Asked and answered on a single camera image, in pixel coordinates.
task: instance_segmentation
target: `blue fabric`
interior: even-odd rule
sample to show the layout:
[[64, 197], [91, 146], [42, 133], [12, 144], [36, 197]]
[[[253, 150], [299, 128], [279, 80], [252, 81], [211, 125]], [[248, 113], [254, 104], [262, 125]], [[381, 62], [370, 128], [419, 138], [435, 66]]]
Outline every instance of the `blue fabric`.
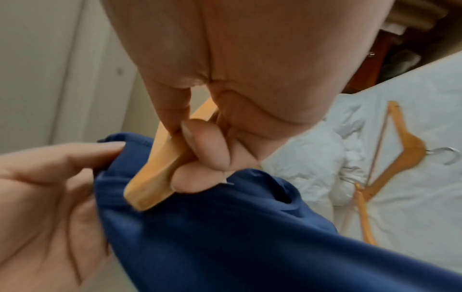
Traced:
[[99, 215], [141, 292], [462, 291], [456, 274], [338, 235], [295, 187], [257, 170], [137, 212], [122, 193], [153, 141], [129, 133], [105, 141], [127, 144], [95, 172]]

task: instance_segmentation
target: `white bed sheet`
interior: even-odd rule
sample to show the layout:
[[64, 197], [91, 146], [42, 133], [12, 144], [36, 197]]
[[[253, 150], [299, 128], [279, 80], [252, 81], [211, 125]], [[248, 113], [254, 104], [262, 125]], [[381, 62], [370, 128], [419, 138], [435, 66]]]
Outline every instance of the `white bed sheet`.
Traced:
[[[462, 53], [354, 97], [365, 104], [367, 111], [361, 132], [367, 172], [390, 100], [398, 101], [409, 132], [421, 138], [428, 149], [462, 150]], [[387, 167], [400, 152], [393, 133], [388, 134], [376, 170]], [[450, 153], [427, 156], [417, 167], [396, 175], [367, 208], [379, 246], [462, 273], [462, 161], [443, 165], [450, 158]], [[341, 222], [346, 209], [335, 209], [337, 228], [361, 240], [356, 210]]]

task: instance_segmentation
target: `hand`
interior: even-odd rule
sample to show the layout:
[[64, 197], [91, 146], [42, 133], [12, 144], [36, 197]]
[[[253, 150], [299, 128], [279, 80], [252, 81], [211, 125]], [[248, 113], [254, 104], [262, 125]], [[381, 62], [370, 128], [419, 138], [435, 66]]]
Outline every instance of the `hand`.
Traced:
[[73, 291], [108, 256], [89, 168], [124, 143], [81, 143], [0, 156], [0, 291]]
[[[254, 167], [323, 118], [365, 58], [393, 0], [103, 0], [170, 133], [199, 161], [172, 187], [196, 192]], [[189, 120], [207, 84], [217, 122]]]

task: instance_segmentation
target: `metal hook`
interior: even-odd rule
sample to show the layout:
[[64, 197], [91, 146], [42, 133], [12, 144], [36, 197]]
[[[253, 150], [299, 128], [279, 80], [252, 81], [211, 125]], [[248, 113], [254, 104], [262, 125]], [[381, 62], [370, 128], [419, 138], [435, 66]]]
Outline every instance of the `metal hook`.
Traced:
[[440, 147], [440, 148], [436, 148], [433, 150], [427, 150], [427, 155], [440, 154], [440, 153], [443, 153], [444, 151], [451, 151], [454, 154], [454, 158], [445, 162], [444, 165], [451, 165], [453, 163], [456, 163], [461, 157], [461, 152], [452, 147]]

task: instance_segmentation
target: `blue garment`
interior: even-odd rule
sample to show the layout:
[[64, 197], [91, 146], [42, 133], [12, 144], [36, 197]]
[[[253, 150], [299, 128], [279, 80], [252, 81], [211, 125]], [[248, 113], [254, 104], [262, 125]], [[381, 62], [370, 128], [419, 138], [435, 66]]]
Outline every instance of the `blue garment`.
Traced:
[[294, 186], [257, 170], [137, 212], [122, 193], [153, 141], [128, 133], [105, 141], [127, 144], [95, 171], [99, 215], [140, 292], [462, 291], [456, 274], [340, 236]]

